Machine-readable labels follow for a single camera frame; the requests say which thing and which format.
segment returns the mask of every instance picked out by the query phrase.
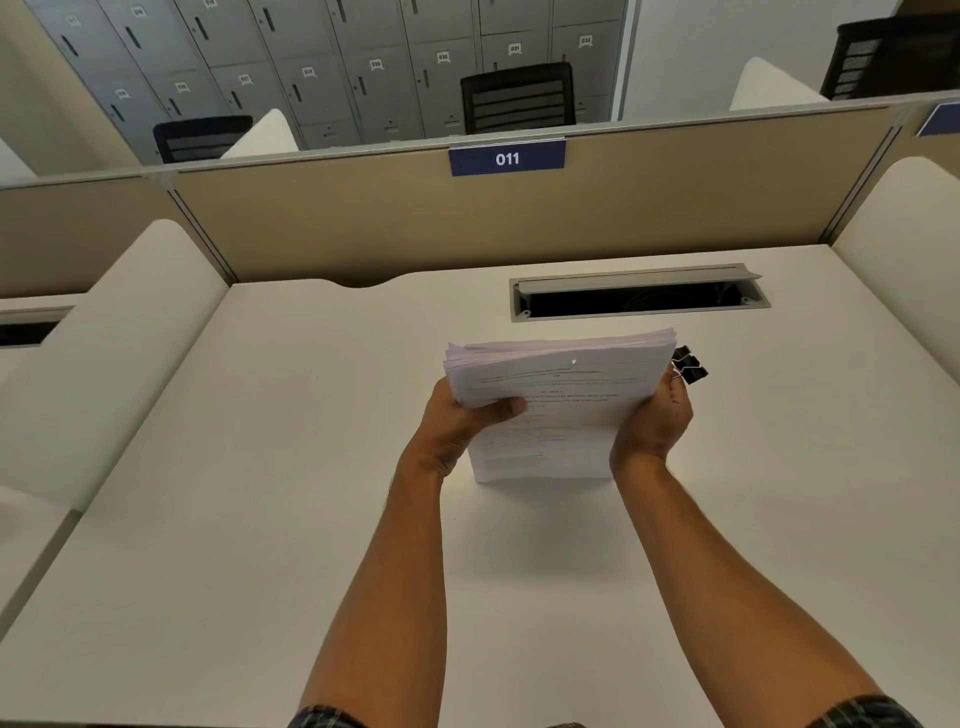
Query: left hand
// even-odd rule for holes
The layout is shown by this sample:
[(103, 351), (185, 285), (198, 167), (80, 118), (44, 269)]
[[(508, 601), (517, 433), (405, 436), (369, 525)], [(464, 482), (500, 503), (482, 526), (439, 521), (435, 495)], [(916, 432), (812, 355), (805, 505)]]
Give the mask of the left hand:
[(447, 477), (480, 430), (526, 411), (521, 397), (469, 409), (453, 399), (446, 377), (437, 382), (423, 411), (420, 427), (400, 455), (400, 465), (427, 468)]

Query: blue sign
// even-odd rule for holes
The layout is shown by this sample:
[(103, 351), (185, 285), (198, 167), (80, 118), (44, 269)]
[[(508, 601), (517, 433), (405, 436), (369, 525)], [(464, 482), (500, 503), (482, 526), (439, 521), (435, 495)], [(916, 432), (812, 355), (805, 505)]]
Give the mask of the blue sign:
[(917, 136), (960, 132), (960, 101), (938, 104), (920, 127)]
[(566, 139), (450, 147), (449, 152), (450, 172), (454, 177), (563, 169)]

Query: black office chair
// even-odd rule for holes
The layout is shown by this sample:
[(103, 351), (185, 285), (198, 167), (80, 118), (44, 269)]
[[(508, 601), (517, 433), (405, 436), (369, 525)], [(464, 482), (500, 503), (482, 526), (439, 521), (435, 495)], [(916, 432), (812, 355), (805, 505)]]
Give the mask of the black office chair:
[(577, 123), (573, 68), (566, 61), (468, 76), (460, 88), (468, 134)]
[(840, 100), (957, 88), (958, 67), (960, 12), (846, 23), (820, 93)]
[(252, 116), (207, 116), (206, 119), (168, 121), (154, 127), (154, 139), (164, 164), (219, 159), (252, 126)]

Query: finger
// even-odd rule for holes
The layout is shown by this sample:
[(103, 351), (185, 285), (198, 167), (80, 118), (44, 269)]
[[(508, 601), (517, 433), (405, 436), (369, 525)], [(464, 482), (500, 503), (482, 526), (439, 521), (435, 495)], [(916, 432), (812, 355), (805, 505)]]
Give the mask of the finger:
[(517, 415), (526, 412), (526, 409), (527, 402), (523, 397), (511, 397), (508, 400), (500, 400), (484, 407), (470, 409), (468, 412), (475, 431), (479, 432), (490, 425), (512, 420)]

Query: white desk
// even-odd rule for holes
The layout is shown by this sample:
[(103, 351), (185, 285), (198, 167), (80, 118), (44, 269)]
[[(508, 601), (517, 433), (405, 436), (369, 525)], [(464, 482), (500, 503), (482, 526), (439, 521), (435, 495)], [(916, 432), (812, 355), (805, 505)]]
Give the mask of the white desk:
[[(511, 277), (745, 262), (769, 309), (512, 324)], [(675, 327), (671, 456), (929, 725), (960, 708), (960, 388), (826, 247), (234, 286), (0, 644), (0, 719), (279, 726), (447, 341)], [(717, 725), (611, 484), (444, 486), (442, 725)]]

